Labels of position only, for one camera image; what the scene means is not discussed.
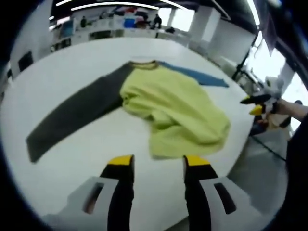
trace person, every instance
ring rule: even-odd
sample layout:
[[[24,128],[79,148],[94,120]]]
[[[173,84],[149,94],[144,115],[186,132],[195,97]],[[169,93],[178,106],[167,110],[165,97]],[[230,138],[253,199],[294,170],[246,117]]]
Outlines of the person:
[[[87,25],[87,19],[85,16],[82,17],[81,21],[80,21],[80,26],[81,28],[85,28]]]
[[[286,169],[289,181],[284,203],[265,230],[289,230],[299,223],[304,224],[308,203],[308,107],[280,99],[277,114],[291,116],[301,125],[288,142]]]
[[[162,19],[159,17],[158,14],[155,15],[155,19],[153,20],[153,28],[156,27],[156,24],[158,24],[158,29],[162,27]]]
[[[308,107],[297,104],[290,103],[283,99],[278,101],[278,111],[277,114],[291,116],[299,121],[302,121],[308,113]]]

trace window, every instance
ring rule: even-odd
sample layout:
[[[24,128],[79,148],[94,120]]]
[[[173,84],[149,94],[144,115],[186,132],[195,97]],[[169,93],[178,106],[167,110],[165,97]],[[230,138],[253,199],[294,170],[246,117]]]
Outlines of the window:
[[[162,19],[162,26],[167,26],[170,14],[171,8],[159,8],[158,15]]]
[[[254,46],[255,46],[255,47],[260,46],[260,44],[261,44],[261,42],[262,42],[262,39],[263,39],[262,31],[259,31],[258,37],[257,37],[257,39],[256,39],[256,41],[255,41]]]
[[[257,51],[253,54],[249,66],[252,67],[252,72],[261,80],[265,81],[266,76],[278,77],[284,64],[285,57],[274,49],[272,55],[264,39],[262,39]]]
[[[251,52],[252,52],[252,54],[255,54],[257,52],[257,47],[252,47]]]
[[[189,31],[193,21],[194,10],[176,9],[171,26],[182,31]]]
[[[304,106],[308,106],[308,91],[297,73],[292,77],[292,81],[282,98],[292,103],[296,100],[300,100]],[[291,119],[291,128],[293,131],[295,131],[299,125],[300,122],[297,119]]]

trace cable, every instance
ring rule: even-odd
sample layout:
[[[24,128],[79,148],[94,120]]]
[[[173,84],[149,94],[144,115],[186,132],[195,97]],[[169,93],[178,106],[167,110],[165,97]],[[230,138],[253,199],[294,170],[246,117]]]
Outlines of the cable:
[[[261,144],[264,148],[266,148],[269,152],[273,153],[274,156],[276,156],[277,158],[283,160],[284,162],[286,162],[286,159],[284,159],[283,157],[281,157],[278,153],[274,152],[272,149],[270,149],[268,146],[266,146],[262,141],[260,141],[258,138],[256,138],[255,136],[251,136],[251,138],[256,141],[257,143]]]

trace yellow shirt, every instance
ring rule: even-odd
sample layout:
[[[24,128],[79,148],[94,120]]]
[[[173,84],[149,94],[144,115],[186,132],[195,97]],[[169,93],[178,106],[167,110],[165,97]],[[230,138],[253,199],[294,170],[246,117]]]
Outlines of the yellow shirt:
[[[230,122],[196,80],[157,63],[135,67],[120,95],[127,112],[151,122],[153,156],[211,154],[223,147]]]

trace human arm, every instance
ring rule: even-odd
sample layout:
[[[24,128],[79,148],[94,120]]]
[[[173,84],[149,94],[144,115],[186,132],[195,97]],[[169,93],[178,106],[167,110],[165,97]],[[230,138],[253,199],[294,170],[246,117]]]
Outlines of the human arm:
[[[287,115],[294,117],[295,119],[302,121],[304,117],[308,113],[308,107],[297,104],[297,103],[290,103],[283,99],[278,101],[278,111],[277,114]]]

